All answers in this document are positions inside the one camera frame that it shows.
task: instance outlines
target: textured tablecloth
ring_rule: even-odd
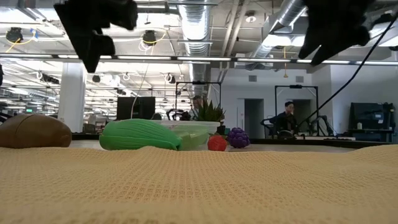
[[[398,223],[398,146],[0,149],[0,223]]]

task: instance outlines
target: white column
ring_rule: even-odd
[[[70,130],[82,132],[85,109],[86,70],[81,63],[63,63],[58,119]]]

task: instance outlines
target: silver air duct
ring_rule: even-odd
[[[208,40],[210,7],[197,5],[179,5],[178,9],[182,18],[182,32],[185,40]],[[208,44],[187,43],[185,50],[189,56],[209,56]],[[204,64],[189,64],[191,81],[205,81],[207,66]],[[193,86],[194,95],[201,95],[202,86]]]
[[[293,23],[300,17],[305,10],[305,4],[303,0],[285,0],[280,6],[280,11],[276,14],[269,16],[266,19],[266,23],[262,28],[265,39],[262,44],[250,55],[252,58],[265,58],[272,48],[275,47],[274,43],[271,43],[271,38],[268,37],[270,33],[283,27],[289,27],[289,30],[293,30]],[[246,64],[246,70],[253,71],[254,69],[263,69],[265,65],[262,63],[248,63]]]

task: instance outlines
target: brown toy bread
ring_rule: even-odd
[[[68,147],[72,141],[69,127],[41,114],[23,114],[0,125],[0,147]]]

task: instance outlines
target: red toy tomato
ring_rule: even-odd
[[[225,151],[227,142],[222,136],[216,135],[209,138],[207,148],[211,151]]]

